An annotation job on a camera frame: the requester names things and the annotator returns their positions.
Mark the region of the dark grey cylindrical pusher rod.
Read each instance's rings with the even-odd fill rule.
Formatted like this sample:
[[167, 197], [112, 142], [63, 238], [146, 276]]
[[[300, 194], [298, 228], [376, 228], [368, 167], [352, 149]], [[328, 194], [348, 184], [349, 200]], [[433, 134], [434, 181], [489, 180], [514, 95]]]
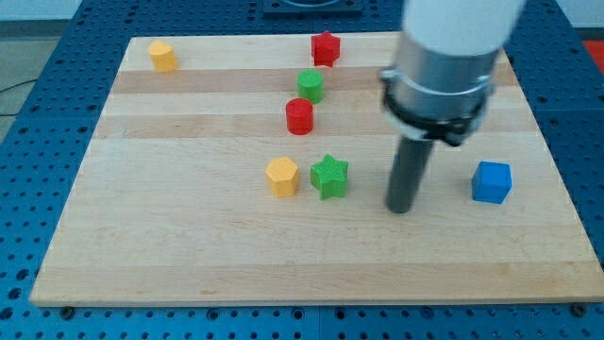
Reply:
[[401, 138], [394, 157], [385, 200], [391, 212], [406, 213], [411, 209], [432, 147], [432, 141]]

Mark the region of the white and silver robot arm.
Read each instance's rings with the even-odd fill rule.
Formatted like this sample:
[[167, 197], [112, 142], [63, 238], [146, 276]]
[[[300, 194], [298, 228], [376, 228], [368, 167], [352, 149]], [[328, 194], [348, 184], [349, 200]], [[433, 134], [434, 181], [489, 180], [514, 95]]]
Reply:
[[401, 138], [386, 205], [412, 206], [434, 142], [457, 147], [481, 125], [493, 72], [525, 0], [407, 0], [391, 66], [379, 78], [383, 109]]

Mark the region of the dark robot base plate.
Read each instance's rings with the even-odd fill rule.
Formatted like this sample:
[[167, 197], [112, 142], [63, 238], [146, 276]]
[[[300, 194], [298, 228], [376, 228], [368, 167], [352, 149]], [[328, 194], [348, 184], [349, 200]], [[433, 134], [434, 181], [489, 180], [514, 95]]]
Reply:
[[261, 0], [263, 15], [360, 14], [362, 0]]

